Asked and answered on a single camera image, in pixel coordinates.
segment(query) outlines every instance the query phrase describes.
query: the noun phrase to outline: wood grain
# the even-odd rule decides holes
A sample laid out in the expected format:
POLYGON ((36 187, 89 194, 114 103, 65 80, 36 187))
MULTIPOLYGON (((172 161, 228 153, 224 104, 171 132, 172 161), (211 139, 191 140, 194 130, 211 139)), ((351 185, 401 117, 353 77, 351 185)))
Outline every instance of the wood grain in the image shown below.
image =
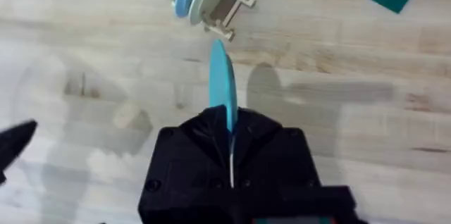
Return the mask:
MULTIPOLYGON (((451 219, 451 0, 259 0, 227 50, 238 102, 307 135, 371 223, 451 219)), ((0 0, 0 126, 39 121, 0 223, 139 223, 160 128, 208 104, 214 34, 169 0, 0 0)))

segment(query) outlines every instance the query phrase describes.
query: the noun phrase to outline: wooden table surface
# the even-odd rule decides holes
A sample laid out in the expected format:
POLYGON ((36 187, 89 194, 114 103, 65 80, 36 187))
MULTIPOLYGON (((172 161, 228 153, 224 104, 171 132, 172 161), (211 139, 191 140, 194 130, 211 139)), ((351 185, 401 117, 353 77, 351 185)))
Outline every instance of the wooden table surface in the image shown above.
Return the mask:
MULTIPOLYGON (((372 223, 451 220, 451 0, 258 0, 226 44, 239 103, 302 128, 372 223)), ((0 223, 140 222, 156 135, 208 105, 214 33, 169 0, 0 0, 0 127, 37 134, 0 223)))

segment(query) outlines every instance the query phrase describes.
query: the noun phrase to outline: black object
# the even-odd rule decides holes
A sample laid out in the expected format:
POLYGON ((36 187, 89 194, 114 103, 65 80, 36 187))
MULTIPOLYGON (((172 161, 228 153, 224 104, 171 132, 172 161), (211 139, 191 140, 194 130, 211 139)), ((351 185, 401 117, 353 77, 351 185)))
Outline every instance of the black object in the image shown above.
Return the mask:
POLYGON ((0 185, 6 181, 4 171, 30 143, 37 123, 33 120, 0 133, 0 185))
POLYGON ((144 224, 251 223, 253 218, 332 216, 361 222, 348 187, 322 187, 304 133, 239 109, 208 108, 159 133, 138 210, 144 224), (229 141, 235 138, 230 186, 229 141))

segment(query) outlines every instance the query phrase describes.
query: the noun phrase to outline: light wood table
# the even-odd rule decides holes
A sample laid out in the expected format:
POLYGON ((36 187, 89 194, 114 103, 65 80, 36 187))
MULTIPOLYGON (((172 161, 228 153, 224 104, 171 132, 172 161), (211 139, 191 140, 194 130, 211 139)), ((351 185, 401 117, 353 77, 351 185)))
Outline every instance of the light wood table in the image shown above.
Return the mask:
MULTIPOLYGON (((372 223, 451 220, 451 0, 259 0, 226 44, 238 101, 302 128, 372 223)), ((0 127, 39 121, 0 223, 139 223, 156 134, 208 106, 212 33, 169 0, 0 0, 0 127)))

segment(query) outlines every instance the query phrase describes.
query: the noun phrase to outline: screw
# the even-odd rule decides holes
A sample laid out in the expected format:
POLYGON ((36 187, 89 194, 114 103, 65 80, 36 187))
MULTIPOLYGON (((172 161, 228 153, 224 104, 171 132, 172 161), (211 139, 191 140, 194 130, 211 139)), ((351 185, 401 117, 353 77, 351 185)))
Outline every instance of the screw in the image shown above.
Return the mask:
POLYGON ((251 187, 251 185, 252 185, 252 183, 251 183, 251 180, 249 180, 249 179, 246 179, 246 180, 242 181, 242 183, 241 183, 241 187, 244 187, 244 188, 249 188, 249 187, 251 187))
POLYGON ((291 136, 291 137, 296 137, 296 136, 297 136, 297 130, 292 130, 292 131, 290 132, 290 136, 291 136))
POLYGON ((160 180, 149 180, 149 182, 146 183, 145 187, 150 192, 156 192, 161 187, 161 181, 160 180))
POLYGON ((220 189, 224 187, 224 182, 219 178, 214 178, 210 181, 210 188, 220 189))
POLYGON ((164 128, 164 129, 161 131, 161 134, 162 134, 164 137, 172 137, 172 135, 174 135, 174 131, 173 131, 172 129, 169 129, 169 128, 164 128))

